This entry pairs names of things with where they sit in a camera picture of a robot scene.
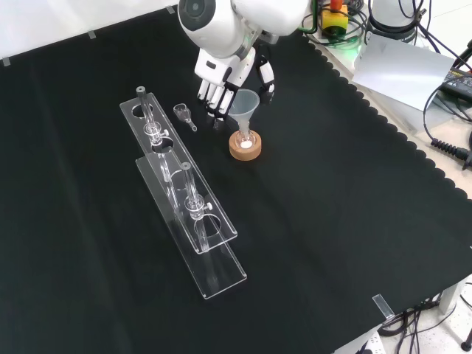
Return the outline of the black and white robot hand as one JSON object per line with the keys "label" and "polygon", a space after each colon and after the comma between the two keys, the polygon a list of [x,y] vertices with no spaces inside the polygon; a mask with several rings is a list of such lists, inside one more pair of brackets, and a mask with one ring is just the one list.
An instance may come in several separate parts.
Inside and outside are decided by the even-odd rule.
{"label": "black and white robot hand", "polygon": [[222,131],[225,127],[236,94],[253,69],[261,84],[258,93],[260,101],[264,104],[271,102],[275,76],[270,59],[270,47],[261,40],[256,40],[243,59],[237,55],[214,58],[203,49],[199,51],[195,65],[195,73],[201,78],[198,100],[204,104],[207,123],[213,130]]}

